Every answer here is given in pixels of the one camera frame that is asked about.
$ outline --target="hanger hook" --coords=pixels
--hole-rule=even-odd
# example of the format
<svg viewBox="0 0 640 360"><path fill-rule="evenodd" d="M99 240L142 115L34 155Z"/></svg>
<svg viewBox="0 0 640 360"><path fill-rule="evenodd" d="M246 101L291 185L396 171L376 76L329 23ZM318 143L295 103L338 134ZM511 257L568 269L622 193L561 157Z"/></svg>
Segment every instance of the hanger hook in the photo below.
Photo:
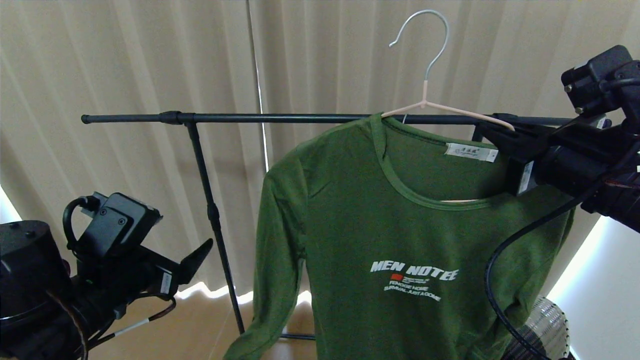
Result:
<svg viewBox="0 0 640 360"><path fill-rule="evenodd" d="M447 47L447 43L449 42L449 23L447 22L447 18L445 18L444 15L442 15L441 13L435 10L430 10L430 9L421 10L417 13L414 13L413 15L409 16L409 18L404 22L404 24L402 25L402 28L400 28L400 32L398 33L398 36L394 41L392 41L389 44L389 47L392 47L398 42L398 40L400 40L400 35L402 35L404 28L411 21L411 19L423 13L432 13L433 15L436 15L437 17L439 17L440 20L442 20L442 22L444 23L444 44L442 44L442 48L440 49L440 52L436 55L435 58L433 58L433 60L431 60L431 62L429 63L429 66L427 66L427 71L424 72L424 80L427 81L427 79L429 78L429 71L431 71L431 67L436 62L436 60L440 57L440 55L442 55L445 47Z"/></svg>

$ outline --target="brown floor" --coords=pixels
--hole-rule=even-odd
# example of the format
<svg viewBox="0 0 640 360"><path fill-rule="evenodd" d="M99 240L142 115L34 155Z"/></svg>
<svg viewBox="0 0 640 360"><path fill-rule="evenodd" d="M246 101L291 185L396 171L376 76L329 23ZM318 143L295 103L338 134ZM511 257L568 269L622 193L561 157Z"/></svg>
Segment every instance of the brown floor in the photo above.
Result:
<svg viewBox="0 0 640 360"><path fill-rule="evenodd" d="M176 309L164 318L100 345L89 353L89 359L222 359L229 345L238 337L228 295L209 299L197 291L187 299L177 299L177 302ZM127 315L116 321L109 332L136 323L165 306L166 303L157 299L137 300L127 308ZM241 312L246 327L252 319L252 305L241 305ZM296 308L287 330L313 334L313 317L309 304L302 303ZM316 359L316 343L281 339L262 358Z"/></svg>

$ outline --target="round neckline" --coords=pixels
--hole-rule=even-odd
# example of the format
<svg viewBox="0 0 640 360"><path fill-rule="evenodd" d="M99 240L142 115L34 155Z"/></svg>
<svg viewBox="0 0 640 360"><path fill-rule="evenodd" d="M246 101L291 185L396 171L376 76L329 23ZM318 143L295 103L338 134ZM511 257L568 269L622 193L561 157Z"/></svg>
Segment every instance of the round neckline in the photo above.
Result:
<svg viewBox="0 0 640 360"><path fill-rule="evenodd" d="M406 186L402 180L396 174L396 171L391 164L391 160L388 156L386 156L387 151L387 134L385 133L385 126L391 127L392 130L399 131L400 133L406 136L413 136L420 138L426 142L430 142L436 145L446 145L447 142L452 143L461 143L464 145L472 145L476 147L484 147L487 149L496 149L496 147L492 144L487 143L479 143L479 142L471 142L468 140L458 140L452 138L446 138L444 136L435 135L431 133L427 133L426 131L422 131L420 129L416 129L415 127L403 124L402 122L396 120L394 117L385 117L382 118L382 113L378 113L372 115L371 117L371 130L374 147L376 148L376 155L378 157L378 162L380 167L382 168L385 177L391 184L391 186L396 189L403 197L408 200L431 209L437 210L449 210L449 211L463 211L463 210L475 210L482 209L490 206L492 203L498 202L502 200L507 193L500 193L491 197L486 197L483 199L468 201L468 202L444 202L436 199L431 199L429 197L423 196L411 188Z"/></svg>

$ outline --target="clothes rack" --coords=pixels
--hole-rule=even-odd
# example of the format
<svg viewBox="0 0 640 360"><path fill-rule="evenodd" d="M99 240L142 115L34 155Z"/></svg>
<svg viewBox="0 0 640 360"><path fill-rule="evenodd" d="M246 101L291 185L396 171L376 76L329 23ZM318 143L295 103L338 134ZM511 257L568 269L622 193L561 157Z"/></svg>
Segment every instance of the clothes rack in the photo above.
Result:
<svg viewBox="0 0 640 360"><path fill-rule="evenodd" d="M238 331L244 333L244 323L240 314L240 307L236 297L236 288L234 287L231 269L225 242L222 235L222 227L220 224L220 212L213 199L211 191L211 183L209 182L209 174L207 164L202 153L202 145L200 144L200 134L198 132L198 123L281 123L281 124L342 124L358 119L368 117L369 115L359 114L198 114L198 113L182 113L180 111L167 111L153 115L83 115L82 122L85 124L110 123L110 122L162 122L170 125L184 125L187 127L193 152L198 164L200 180L207 201L207 218L211 223L211 229L216 238L218 252L222 262L222 269L225 273L225 280L229 288L229 297L236 316ZM550 117L518 117L507 113L494 113L490 115L500 120L510 122L512 125L546 125L561 126L572 119L567 118L550 118ZM407 115L404 117L405 124L442 124L442 125L477 125L482 120L467 117L464 115ZM473 133L473 141L481 141L482 134L478 128ZM315 340L316 337L311 334L289 334L284 333L281 338L299 339L299 340Z"/></svg>

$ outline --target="green shirt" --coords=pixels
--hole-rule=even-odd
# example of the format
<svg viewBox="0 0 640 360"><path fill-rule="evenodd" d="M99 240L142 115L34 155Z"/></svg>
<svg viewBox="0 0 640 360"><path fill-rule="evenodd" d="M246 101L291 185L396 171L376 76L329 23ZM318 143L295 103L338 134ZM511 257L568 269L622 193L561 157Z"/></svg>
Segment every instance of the green shirt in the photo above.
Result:
<svg viewBox="0 0 640 360"><path fill-rule="evenodd" d="M547 186L504 193L506 158L445 154L447 143L471 145L471 157L495 149L377 114L278 162L262 189L253 323L225 359L259 359L278 340L304 264L321 360L499 359L510 335L484 294L486 261L568 198ZM456 199L478 200L442 201ZM493 290L516 328L571 219L524 236L495 265Z"/></svg>

